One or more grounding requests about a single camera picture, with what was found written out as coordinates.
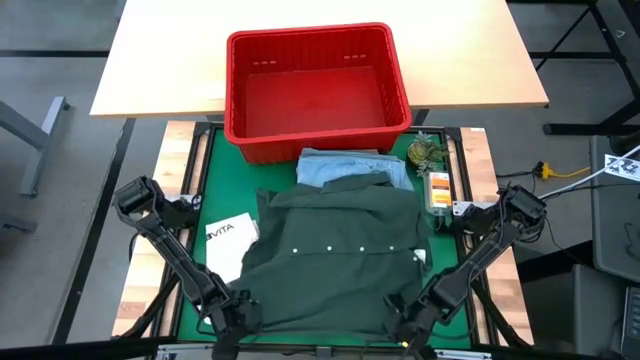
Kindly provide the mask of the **white marker tag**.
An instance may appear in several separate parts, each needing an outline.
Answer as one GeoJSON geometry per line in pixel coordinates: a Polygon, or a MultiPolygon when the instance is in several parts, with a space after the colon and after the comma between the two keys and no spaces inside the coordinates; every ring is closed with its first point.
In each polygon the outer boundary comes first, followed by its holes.
{"type": "Polygon", "coordinates": [[[622,158],[610,154],[604,155],[607,174],[640,182],[640,161],[622,158]]]}

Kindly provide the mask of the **black keyboard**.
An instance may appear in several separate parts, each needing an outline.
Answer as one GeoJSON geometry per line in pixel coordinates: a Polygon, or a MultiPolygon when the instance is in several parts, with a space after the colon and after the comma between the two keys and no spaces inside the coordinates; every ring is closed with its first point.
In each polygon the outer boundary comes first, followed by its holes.
{"type": "Polygon", "coordinates": [[[640,288],[629,286],[625,293],[621,354],[626,360],[640,360],[640,288]]]}

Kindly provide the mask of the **pale blue denim garment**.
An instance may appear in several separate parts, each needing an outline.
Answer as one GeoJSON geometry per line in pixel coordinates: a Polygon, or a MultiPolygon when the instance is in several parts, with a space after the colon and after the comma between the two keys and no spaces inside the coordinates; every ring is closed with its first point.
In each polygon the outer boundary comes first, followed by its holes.
{"type": "Polygon", "coordinates": [[[322,187],[326,182],[351,175],[386,173],[395,188],[413,191],[406,163],[393,155],[354,150],[302,150],[297,166],[297,182],[322,187]]]}

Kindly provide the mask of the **light wood table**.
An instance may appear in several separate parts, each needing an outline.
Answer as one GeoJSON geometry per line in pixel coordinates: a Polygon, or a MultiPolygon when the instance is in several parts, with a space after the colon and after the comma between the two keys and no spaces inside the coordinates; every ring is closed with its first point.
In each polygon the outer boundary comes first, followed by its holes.
{"type": "Polygon", "coordinates": [[[232,33],[366,22],[391,28],[413,107],[548,102],[506,0],[128,0],[91,113],[217,114],[232,33]]]}

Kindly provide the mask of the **dark green garment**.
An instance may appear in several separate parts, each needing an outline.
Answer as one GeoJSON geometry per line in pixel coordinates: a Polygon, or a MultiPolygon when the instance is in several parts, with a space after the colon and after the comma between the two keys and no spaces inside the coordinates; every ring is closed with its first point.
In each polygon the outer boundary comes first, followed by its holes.
{"type": "Polygon", "coordinates": [[[385,173],[256,192],[259,238],[233,290],[262,307],[265,333],[387,334],[385,299],[413,300],[432,261],[419,196],[385,173]]]}

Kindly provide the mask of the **orange and white card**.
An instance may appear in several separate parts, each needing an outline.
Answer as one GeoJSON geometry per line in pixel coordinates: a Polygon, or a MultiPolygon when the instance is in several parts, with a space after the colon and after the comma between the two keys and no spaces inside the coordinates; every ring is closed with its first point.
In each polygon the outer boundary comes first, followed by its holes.
{"type": "Polygon", "coordinates": [[[450,178],[447,173],[429,172],[425,178],[426,209],[434,216],[446,216],[452,210],[450,178]]]}

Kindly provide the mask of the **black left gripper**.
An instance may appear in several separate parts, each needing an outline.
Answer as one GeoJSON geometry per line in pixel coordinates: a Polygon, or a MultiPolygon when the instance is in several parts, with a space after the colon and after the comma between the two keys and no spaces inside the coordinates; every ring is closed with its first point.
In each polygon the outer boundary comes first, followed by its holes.
{"type": "Polygon", "coordinates": [[[237,360],[240,338],[231,334],[245,336],[257,333],[262,327],[262,306],[249,289],[234,290],[233,299],[235,305],[218,307],[212,312],[212,326],[218,335],[212,360],[237,360]]]}

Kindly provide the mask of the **grey cabinet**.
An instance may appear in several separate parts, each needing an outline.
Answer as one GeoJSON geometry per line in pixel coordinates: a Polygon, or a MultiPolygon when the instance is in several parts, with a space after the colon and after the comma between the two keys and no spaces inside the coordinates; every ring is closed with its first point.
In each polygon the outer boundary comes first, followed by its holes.
{"type": "MultiPolygon", "coordinates": [[[[598,174],[591,180],[594,264],[640,283],[640,182],[607,174],[605,154],[619,158],[609,138],[592,137],[590,162],[598,174]]],[[[640,161],[640,151],[628,159],[640,161]]]]}

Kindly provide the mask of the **black metal stand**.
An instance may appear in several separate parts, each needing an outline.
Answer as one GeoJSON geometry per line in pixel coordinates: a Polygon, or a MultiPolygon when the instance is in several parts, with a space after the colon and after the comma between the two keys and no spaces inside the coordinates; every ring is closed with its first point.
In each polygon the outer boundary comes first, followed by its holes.
{"type": "Polygon", "coordinates": [[[534,5],[575,5],[584,8],[584,11],[571,24],[565,33],[556,41],[548,51],[528,54],[532,60],[538,60],[535,70],[539,71],[549,60],[612,60],[622,71],[623,76],[632,94],[632,100],[612,115],[595,124],[566,124],[547,123],[542,129],[545,135],[553,136],[623,136],[640,131],[640,125],[629,125],[628,121],[640,115],[640,81],[636,80],[631,67],[617,41],[611,28],[598,8],[598,0],[509,0],[512,3],[534,5]],[[572,34],[572,32],[587,17],[591,16],[595,21],[607,51],[559,51],[559,47],[572,34]]]}

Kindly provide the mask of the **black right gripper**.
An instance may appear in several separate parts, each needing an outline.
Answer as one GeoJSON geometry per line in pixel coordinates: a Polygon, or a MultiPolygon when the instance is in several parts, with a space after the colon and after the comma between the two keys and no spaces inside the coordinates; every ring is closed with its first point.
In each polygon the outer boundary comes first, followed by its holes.
{"type": "Polygon", "coordinates": [[[436,360],[436,352],[427,342],[437,323],[449,322],[448,309],[428,296],[406,302],[401,294],[389,294],[384,303],[392,314],[392,338],[409,343],[406,359],[412,356],[413,360],[436,360]]]}

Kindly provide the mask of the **red plastic laundry bin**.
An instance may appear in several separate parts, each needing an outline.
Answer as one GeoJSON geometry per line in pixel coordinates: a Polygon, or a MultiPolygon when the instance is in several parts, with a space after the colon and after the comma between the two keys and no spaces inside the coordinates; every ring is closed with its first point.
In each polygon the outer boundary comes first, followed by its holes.
{"type": "Polygon", "coordinates": [[[384,23],[228,38],[224,134],[248,163],[292,161],[305,148],[388,152],[411,123],[384,23]]]}

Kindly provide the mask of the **green table mat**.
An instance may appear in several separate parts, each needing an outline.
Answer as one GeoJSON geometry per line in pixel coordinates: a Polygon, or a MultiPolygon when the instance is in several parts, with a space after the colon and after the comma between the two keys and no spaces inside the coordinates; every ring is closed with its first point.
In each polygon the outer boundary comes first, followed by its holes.
{"type": "MultiPolygon", "coordinates": [[[[391,154],[404,158],[410,143],[419,131],[430,136],[438,144],[447,141],[443,129],[418,129],[399,136],[391,154]]],[[[257,219],[256,188],[286,190],[296,182],[293,162],[268,165],[251,165],[245,162],[237,147],[227,142],[223,130],[214,128],[209,131],[207,157],[204,160],[198,191],[202,194],[200,219],[197,227],[191,231],[187,240],[187,250],[200,262],[205,260],[205,225],[214,221],[248,212],[257,219]]],[[[435,267],[432,273],[456,265],[466,251],[463,240],[458,236],[436,234],[430,238],[430,250],[435,255],[435,267]]],[[[429,345],[434,348],[468,350],[478,343],[476,315],[473,306],[463,306],[447,326],[437,325],[435,332],[443,337],[432,336],[429,345]]],[[[181,295],[180,305],[176,300],[171,334],[182,343],[212,343],[215,337],[197,331],[196,311],[181,295]]],[[[242,341],[243,352],[306,353],[316,347],[331,347],[334,355],[352,354],[365,351],[365,355],[400,354],[400,345],[392,343],[367,342],[355,335],[277,335],[262,333],[259,337],[250,336],[242,341]]]]}

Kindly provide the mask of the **grey box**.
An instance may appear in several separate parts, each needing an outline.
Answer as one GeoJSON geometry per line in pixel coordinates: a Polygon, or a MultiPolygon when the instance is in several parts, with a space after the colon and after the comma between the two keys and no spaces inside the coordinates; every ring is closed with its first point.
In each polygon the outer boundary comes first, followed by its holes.
{"type": "Polygon", "coordinates": [[[616,359],[627,282],[582,265],[523,285],[536,346],[616,359]]]}

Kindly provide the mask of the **black aluminium table frame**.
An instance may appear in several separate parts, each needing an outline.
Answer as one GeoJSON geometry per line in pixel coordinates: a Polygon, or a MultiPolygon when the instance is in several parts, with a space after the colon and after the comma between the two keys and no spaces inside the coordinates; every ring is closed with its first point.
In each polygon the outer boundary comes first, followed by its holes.
{"type": "MultiPolygon", "coordinates": [[[[207,155],[209,131],[222,129],[216,123],[189,123],[171,121],[168,123],[160,148],[160,154],[154,172],[155,179],[168,195],[201,194],[198,191],[204,160],[207,155]]],[[[444,143],[449,148],[446,170],[449,171],[457,200],[474,200],[477,203],[496,199],[498,185],[495,179],[486,132],[482,128],[442,128],[413,127],[411,129],[443,129],[447,134],[444,143]]],[[[114,320],[112,333],[121,335],[126,332],[151,301],[160,288],[169,280],[170,272],[161,257],[153,251],[144,239],[131,244],[133,263],[129,267],[123,295],[114,320]]],[[[511,250],[501,255],[487,270],[481,279],[482,286],[489,292],[493,302],[499,308],[507,322],[527,343],[534,342],[526,310],[520,278],[518,275],[514,253],[511,250]]],[[[145,331],[145,336],[173,336],[171,324],[174,317],[176,300],[180,305],[180,297],[176,290],[169,295],[165,305],[156,315],[154,321],[145,331]]],[[[477,340],[480,345],[506,346],[507,342],[488,317],[477,296],[473,298],[473,315],[476,315],[477,340]]],[[[352,354],[336,354],[331,347],[316,347],[310,354],[278,353],[281,356],[322,355],[336,360],[340,356],[360,354],[362,356],[382,355],[366,354],[367,347],[361,352],[352,354]]],[[[258,352],[264,359],[274,352],[258,352]]]]}

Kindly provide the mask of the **grey metal stand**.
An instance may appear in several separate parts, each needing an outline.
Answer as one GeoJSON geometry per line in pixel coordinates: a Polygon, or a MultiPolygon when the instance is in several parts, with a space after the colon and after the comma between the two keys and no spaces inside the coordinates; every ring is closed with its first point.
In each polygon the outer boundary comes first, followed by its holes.
{"type": "Polygon", "coordinates": [[[33,197],[37,195],[40,175],[45,166],[57,125],[69,108],[70,104],[64,96],[55,97],[43,123],[37,126],[11,106],[0,101],[0,127],[33,148],[21,182],[20,194],[22,196],[33,197]]]}

